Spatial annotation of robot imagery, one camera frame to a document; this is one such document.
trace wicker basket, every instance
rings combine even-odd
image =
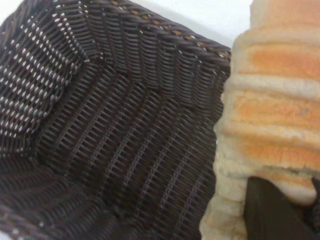
[[[229,64],[127,0],[25,0],[0,27],[0,231],[200,239]]]

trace dark object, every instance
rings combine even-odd
[[[248,182],[244,218],[248,240],[320,240],[279,189],[261,178]]]
[[[0,27],[0,230],[200,239],[229,61],[127,0],[25,0]]]

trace bread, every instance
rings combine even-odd
[[[320,0],[254,0],[234,42],[224,110],[214,127],[216,191],[203,240],[246,239],[248,178],[273,182],[294,203],[316,198],[320,171]]]

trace golden brown crust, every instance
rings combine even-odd
[[[255,0],[251,6],[251,27],[320,26],[319,9],[319,0]]]

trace white background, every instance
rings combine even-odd
[[[0,0],[0,24],[22,0]],[[253,0],[131,0],[228,47],[249,28]]]

